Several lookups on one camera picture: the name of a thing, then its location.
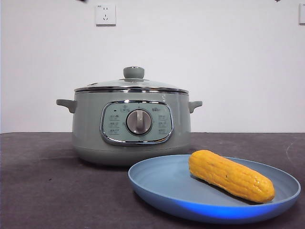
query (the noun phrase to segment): pot lid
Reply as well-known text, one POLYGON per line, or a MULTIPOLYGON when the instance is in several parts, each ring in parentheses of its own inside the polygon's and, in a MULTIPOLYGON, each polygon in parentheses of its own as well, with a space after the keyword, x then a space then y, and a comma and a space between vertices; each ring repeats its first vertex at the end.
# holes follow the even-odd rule
POLYGON ((161 91, 188 94, 187 90, 180 89, 176 86, 143 79, 144 69, 141 67, 127 67, 124 68, 123 73, 124 79, 92 83, 85 87, 75 89, 75 92, 126 90, 128 92, 161 91))

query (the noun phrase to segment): pot handle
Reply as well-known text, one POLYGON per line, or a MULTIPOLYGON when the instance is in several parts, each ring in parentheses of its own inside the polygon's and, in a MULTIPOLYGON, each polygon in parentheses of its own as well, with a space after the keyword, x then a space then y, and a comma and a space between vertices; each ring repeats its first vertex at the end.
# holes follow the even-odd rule
POLYGON ((189 102, 190 114, 194 112, 196 107, 202 106, 202 101, 189 102))
POLYGON ((75 100, 57 99, 56 104, 59 106, 65 106, 69 109, 70 113, 74 114, 76 110, 77 102, 75 100))

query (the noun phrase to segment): control dial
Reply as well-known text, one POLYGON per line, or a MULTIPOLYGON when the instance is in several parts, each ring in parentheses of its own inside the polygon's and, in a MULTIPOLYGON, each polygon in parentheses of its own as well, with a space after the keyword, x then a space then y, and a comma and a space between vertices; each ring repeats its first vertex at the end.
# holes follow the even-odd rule
POLYGON ((146 111, 134 110, 127 116, 126 124, 132 133, 142 135, 151 128, 152 119, 146 111))

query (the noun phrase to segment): table surface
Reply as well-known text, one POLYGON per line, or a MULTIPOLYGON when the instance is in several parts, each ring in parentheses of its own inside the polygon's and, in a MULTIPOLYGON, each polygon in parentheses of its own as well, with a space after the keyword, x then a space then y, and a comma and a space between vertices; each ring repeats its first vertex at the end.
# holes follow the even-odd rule
MULTIPOLYGON (((305 133, 192 133, 190 152, 257 161, 284 170, 305 187, 305 133)), ((146 204, 132 190, 128 167, 80 160, 71 133, 1 134, 1 228, 232 228, 180 219, 146 204)), ((234 228, 303 228, 305 192, 282 215, 234 228)))

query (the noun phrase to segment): blue plate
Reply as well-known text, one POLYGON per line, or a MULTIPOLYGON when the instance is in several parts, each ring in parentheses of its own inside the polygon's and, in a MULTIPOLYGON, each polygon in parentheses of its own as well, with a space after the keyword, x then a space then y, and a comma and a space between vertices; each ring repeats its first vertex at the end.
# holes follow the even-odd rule
POLYGON ((133 165, 128 176, 134 191, 147 203, 171 215, 200 222, 243 224, 270 219, 288 210, 300 194, 290 174, 261 163, 227 157, 272 180, 275 198, 256 204, 193 177, 190 155, 160 156, 133 165))

